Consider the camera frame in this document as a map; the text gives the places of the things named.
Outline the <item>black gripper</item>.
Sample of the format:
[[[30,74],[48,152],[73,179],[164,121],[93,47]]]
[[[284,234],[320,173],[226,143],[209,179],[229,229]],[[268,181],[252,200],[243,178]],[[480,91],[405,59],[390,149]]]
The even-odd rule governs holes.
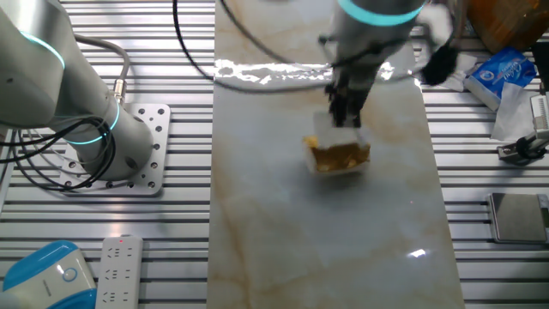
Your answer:
[[[366,101],[376,78],[376,66],[358,64],[333,68],[332,80],[325,87],[329,95],[329,114],[333,125],[344,125],[344,99],[336,93],[344,94],[347,100],[347,117],[353,128],[361,127],[361,101]]]

